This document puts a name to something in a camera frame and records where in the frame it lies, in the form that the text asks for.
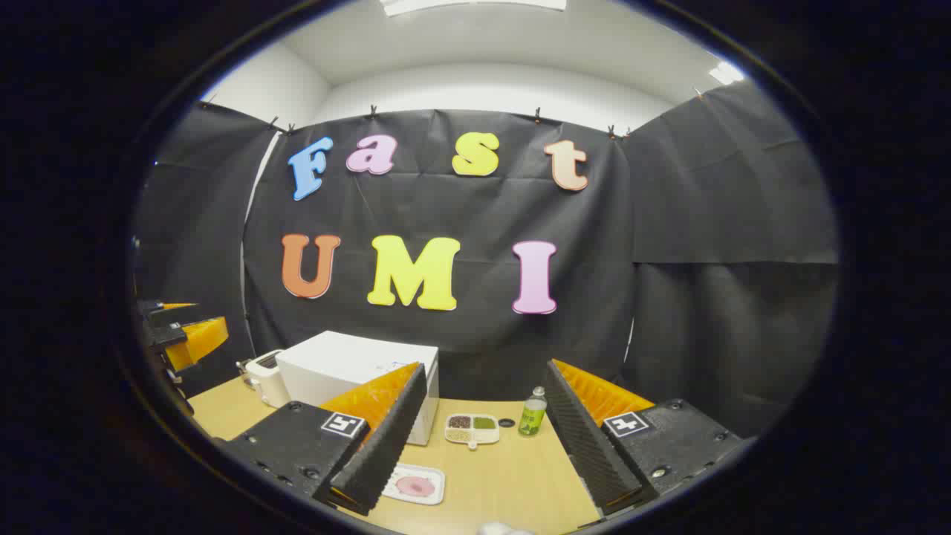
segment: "pink food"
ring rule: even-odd
[[[436,491],[428,480],[417,476],[406,476],[397,480],[397,488],[403,494],[426,497]]]

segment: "orange letter u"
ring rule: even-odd
[[[310,238],[303,234],[287,234],[281,238],[284,245],[284,260],[281,265],[281,279],[291,295],[306,299],[317,299],[330,288],[330,273],[334,268],[334,249],[340,245],[339,236],[321,235],[314,239],[317,244],[317,277],[307,282],[301,278],[303,248]]]

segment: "ceiling light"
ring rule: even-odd
[[[721,61],[717,64],[716,68],[711,70],[709,74],[724,86],[728,86],[733,82],[739,82],[745,78],[739,69],[725,61]]]
[[[410,11],[427,10],[459,4],[517,4],[549,10],[564,11],[568,0],[379,0],[388,16],[402,15]]]
[[[734,82],[740,82],[743,80],[743,73],[725,61],[718,63],[716,68],[719,69],[720,72],[725,72],[727,76],[733,79]]]

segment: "white toaster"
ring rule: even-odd
[[[261,401],[274,408],[281,408],[291,401],[278,368],[278,353],[282,351],[275,349],[244,365],[251,387],[261,396]]]

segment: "white ceiling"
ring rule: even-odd
[[[514,63],[569,70],[639,89],[671,104],[719,87],[718,62],[686,37],[613,0],[569,0],[564,11],[461,5],[387,17],[357,0],[283,43],[332,85],[447,63]]]

